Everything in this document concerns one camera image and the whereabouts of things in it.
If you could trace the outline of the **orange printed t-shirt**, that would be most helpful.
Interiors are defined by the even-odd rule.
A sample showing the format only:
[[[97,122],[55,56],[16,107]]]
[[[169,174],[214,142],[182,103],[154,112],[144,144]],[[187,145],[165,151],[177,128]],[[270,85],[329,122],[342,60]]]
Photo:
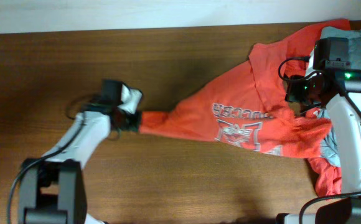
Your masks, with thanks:
[[[286,44],[254,46],[249,59],[182,100],[170,112],[144,111],[139,132],[170,138],[220,141],[275,156],[321,154],[328,119],[300,117],[285,102],[277,75]]]

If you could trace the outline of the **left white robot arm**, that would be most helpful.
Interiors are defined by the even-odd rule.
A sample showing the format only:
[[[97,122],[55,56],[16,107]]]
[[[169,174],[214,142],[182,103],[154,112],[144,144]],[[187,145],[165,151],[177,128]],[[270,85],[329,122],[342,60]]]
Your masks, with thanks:
[[[143,97],[139,89],[104,87],[77,113],[63,138],[40,158],[26,159],[18,189],[18,223],[99,223],[88,213],[83,169],[112,131],[133,129]]]

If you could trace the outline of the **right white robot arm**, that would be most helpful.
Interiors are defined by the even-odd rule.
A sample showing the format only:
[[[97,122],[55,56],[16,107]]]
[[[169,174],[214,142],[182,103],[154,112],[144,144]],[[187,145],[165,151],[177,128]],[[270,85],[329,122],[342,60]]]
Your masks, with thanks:
[[[312,65],[312,72],[282,78],[288,84],[285,100],[328,112],[337,137],[343,189],[316,213],[305,211],[324,197],[308,201],[297,215],[278,214],[276,222],[361,224],[361,70],[351,67],[349,40],[341,37],[318,40],[312,55],[303,60]]]

